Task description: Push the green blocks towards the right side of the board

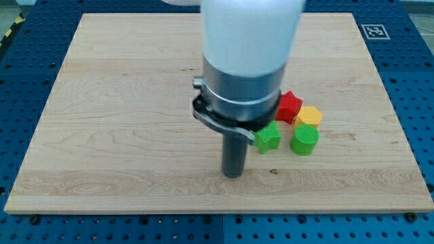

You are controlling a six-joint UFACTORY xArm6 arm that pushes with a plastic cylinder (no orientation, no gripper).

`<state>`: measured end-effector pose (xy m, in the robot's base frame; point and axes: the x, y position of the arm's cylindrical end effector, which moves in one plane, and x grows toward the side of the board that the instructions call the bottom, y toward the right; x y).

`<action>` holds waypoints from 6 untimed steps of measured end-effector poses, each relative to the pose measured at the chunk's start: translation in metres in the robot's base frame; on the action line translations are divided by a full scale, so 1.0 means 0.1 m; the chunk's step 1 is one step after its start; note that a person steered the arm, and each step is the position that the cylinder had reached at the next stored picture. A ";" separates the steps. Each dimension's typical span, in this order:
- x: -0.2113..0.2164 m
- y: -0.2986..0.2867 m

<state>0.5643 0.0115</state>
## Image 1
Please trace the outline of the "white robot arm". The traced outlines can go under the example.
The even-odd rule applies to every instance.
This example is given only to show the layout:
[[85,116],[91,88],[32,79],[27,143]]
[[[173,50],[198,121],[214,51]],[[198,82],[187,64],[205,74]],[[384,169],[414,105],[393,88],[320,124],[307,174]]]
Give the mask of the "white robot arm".
[[281,83],[305,2],[300,0],[164,0],[198,6],[203,73],[193,116],[222,134],[222,173],[238,178],[254,132],[277,114]]

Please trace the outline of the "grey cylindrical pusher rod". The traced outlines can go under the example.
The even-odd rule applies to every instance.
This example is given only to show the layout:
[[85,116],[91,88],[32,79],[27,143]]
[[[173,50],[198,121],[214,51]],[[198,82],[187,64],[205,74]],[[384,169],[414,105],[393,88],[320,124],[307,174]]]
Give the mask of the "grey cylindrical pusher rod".
[[245,138],[223,135],[222,139],[222,173],[228,178],[242,175],[248,141]]

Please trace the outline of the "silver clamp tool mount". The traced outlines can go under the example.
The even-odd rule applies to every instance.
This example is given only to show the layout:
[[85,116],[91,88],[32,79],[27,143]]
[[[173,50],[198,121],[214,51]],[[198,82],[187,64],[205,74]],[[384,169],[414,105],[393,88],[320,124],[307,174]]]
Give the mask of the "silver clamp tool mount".
[[204,58],[202,76],[193,79],[200,91],[192,103],[194,118],[224,136],[253,142],[253,133],[277,114],[284,71],[283,65],[261,76],[231,75]]

